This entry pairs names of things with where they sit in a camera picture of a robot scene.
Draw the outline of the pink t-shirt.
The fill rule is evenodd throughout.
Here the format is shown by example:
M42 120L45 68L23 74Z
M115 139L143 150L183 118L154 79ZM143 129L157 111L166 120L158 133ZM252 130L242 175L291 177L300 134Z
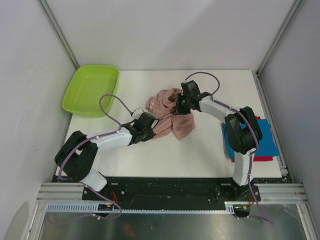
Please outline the pink t-shirt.
M192 113L186 115L175 114L178 94L181 93L182 90L179 88L163 89L147 100L145 109L159 119L159 123L153 128L155 139L173 133L176 139L180 141L196 127Z

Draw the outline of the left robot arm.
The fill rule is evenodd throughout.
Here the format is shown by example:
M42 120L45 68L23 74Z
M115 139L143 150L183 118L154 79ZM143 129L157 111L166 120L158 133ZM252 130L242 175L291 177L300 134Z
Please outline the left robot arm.
M92 136L79 130L73 132L54 158L59 167L59 179L82 183L93 189L93 194L98 199L107 199L111 188L107 185L107 179L93 169L96 156L115 148L153 139L159 121L150 113L143 112L137 119L121 124L119 129L111 132Z

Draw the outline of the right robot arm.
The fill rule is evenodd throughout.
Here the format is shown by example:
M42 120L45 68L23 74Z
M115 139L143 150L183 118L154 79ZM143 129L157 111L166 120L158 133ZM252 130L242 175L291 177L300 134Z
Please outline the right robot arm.
M208 114L225 124L227 141L234 151L231 196L242 201L252 189L252 167L259 141L263 138L261 128L252 108L232 107L208 92L200 92L193 80L181 83L182 93L177 95L175 115L187 115L192 110Z

